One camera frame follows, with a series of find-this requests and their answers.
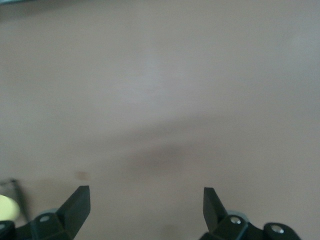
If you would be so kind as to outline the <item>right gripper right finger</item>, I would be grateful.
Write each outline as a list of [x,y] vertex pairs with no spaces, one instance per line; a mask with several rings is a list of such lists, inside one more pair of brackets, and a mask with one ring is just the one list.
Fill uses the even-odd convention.
[[300,240],[288,225],[268,222],[260,229],[244,213],[226,210],[212,187],[203,190],[202,211],[208,232],[199,240]]

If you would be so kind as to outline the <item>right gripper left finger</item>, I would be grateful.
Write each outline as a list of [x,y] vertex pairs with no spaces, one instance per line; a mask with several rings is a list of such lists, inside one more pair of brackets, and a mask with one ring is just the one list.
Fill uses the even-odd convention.
[[82,185],[55,212],[40,214],[20,227],[0,221],[0,240],[74,240],[90,211],[90,187]]

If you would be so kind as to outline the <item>yellow cup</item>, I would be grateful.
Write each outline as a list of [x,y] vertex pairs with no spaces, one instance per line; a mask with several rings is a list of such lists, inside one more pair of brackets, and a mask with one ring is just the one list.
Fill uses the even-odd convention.
[[15,221],[20,216],[18,203],[5,195],[0,194],[0,221]]

